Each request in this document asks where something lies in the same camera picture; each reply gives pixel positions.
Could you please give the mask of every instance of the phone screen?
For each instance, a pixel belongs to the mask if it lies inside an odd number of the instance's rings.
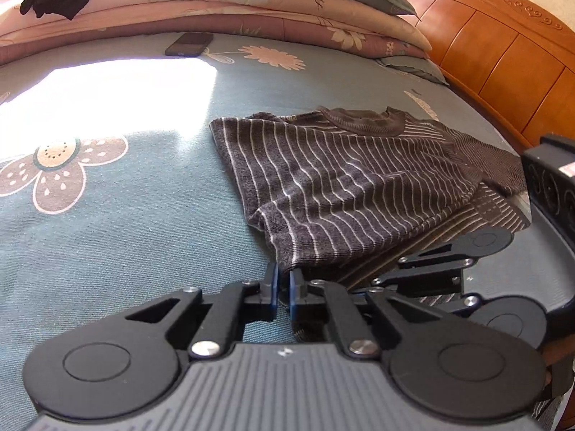
[[[169,57],[198,57],[213,40],[214,35],[204,32],[187,32],[166,48]]]

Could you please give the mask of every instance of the headboard panel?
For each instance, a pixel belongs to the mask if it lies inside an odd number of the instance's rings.
[[[409,0],[431,59],[524,147],[575,138],[575,33],[527,0]]]

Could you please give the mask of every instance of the bed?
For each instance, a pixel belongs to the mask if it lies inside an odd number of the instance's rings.
[[[564,24],[524,0],[408,1],[420,19],[404,19],[430,41],[451,88],[373,60],[396,49],[376,37],[378,27],[306,26],[294,8],[279,17],[237,2],[216,11],[147,0],[164,3],[154,20],[131,13],[114,26],[102,13],[114,8],[93,0],[73,30],[61,18],[29,18],[2,31],[0,168],[11,164],[15,171],[3,170],[22,181],[0,196],[6,429],[35,414],[20,372],[42,340],[182,286],[211,292],[263,275],[272,254],[245,225],[212,119],[392,106],[515,152],[547,131],[575,133],[575,34]],[[18,21],[9,16],[0,28]],[[315,36],[316,26],[325,34]],[[215,33],[208,50],[165,57],[189,30]],[[402,50],[427,48],[416,36]],[[524,58],[531,62],[516,63]],[[274,326],[252,325],[245,338],[295,341],[282,310]]]

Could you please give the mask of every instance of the brown flower petal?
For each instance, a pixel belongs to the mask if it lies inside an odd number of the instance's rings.
[[[76,161],[59,170],[42,172],[34,185],[34,205],[44,214],[62,213],[76,204],[85,186],[84,167]]]
[[[84,166],[109,164],[122,157],[128,150],[124,137],[83,139],[76,160]]]
[[[0,196],[17,193],[30,184],[40,172],[32,161],[33,155],[17,158],[0,170]]]

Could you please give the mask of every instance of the striped shirt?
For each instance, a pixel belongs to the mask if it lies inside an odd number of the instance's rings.
[[[434,120],[321,109],[210,127],[282,273],[300,267],[352,288],[402,254],[486,224],[526,224],[506,200],[525,189],[519,158]]]

